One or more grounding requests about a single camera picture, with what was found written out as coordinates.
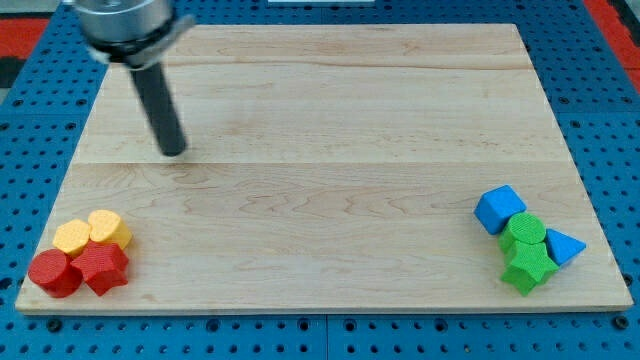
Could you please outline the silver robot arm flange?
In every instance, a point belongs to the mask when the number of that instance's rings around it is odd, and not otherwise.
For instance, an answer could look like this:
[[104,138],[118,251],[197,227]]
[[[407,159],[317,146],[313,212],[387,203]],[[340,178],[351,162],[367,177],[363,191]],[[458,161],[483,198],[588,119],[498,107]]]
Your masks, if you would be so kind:
[[133,71],[161,61],[178,39],[196,25],[180,16],[171,0],[64,0],[74,11],[94,60],[120,63]]

